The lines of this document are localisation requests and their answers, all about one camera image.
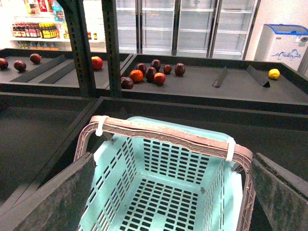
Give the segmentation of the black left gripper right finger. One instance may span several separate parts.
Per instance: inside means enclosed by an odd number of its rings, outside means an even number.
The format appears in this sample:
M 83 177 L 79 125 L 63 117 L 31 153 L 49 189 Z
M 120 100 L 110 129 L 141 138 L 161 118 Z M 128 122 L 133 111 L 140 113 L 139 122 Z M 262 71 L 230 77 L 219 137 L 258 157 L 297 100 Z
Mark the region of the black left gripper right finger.
M 274 231 L 308 229 L 308 182 L 256 153 L 250 176 L 257 198 Z

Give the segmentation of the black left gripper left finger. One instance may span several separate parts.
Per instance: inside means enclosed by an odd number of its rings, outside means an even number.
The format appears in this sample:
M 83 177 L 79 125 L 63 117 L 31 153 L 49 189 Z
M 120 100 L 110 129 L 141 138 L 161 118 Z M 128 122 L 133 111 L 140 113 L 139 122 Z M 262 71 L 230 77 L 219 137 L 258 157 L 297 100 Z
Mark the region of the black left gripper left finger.
M 75 231 L 95 172 L 86 153 L 0 217 L 2 231 Z

